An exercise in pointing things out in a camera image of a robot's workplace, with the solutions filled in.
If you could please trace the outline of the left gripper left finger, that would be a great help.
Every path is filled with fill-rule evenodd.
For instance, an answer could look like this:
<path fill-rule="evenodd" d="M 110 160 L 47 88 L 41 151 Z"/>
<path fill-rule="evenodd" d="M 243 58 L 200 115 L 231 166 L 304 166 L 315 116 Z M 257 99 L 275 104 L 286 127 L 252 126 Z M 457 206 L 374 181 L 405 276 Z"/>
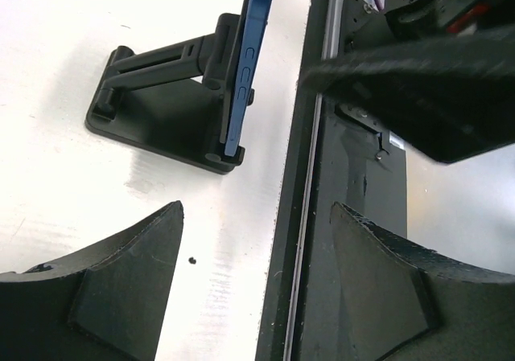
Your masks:
<path fill-rule="evenodd" d="M 183 233 L 174 201 L 24 273 L 1 275 L 3 360 L 153 360 Z"/>

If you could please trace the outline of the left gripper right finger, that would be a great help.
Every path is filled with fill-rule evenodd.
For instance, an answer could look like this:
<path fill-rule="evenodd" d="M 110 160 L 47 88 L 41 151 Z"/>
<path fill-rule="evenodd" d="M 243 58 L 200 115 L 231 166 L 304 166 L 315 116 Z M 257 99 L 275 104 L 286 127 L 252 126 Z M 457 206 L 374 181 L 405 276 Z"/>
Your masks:
<path fill-rule="evenodd" d="M 330 226 L 353 359 L 513 359 L 513 275 L 443 256 L 341 203 Z"/>

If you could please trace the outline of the black folding phone stand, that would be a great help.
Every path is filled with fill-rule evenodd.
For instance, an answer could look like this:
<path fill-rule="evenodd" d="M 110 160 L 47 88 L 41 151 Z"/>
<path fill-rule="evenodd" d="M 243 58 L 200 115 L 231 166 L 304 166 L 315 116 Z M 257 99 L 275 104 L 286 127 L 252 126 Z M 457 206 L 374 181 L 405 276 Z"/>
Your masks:
<path fill-rule="evenodd" d="M 218 174 L 225 154 L 244 19 L 222 14 L 214 33 L 135 54 L 110 54 L 86 114 L 89 131 Z"/>

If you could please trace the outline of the blue phone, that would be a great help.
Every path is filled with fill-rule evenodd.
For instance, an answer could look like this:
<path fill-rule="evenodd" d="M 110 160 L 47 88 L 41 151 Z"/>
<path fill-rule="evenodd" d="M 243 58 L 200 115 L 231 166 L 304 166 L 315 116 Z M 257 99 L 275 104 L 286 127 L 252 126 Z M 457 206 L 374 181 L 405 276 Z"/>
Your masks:
<path fill-rule="evenodd" d="M 245 25 L 237 63 L 234 95 L 225 155 L 234 157 L 241 137 L 246 107 L 249 103 L 258 56 L 265 34 L 272 0 L 249 0 L 245 14 Z"/>

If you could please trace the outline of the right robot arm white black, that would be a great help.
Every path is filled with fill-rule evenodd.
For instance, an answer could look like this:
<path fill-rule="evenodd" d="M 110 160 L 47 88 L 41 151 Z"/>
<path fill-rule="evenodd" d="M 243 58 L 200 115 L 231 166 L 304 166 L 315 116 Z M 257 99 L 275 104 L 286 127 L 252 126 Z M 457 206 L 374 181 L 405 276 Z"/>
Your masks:
<path fill-rule="evenodd" d="M 441 163 L 514 142 L 514 0 L 344 0 L 339 53 L 301 85 Z"/>

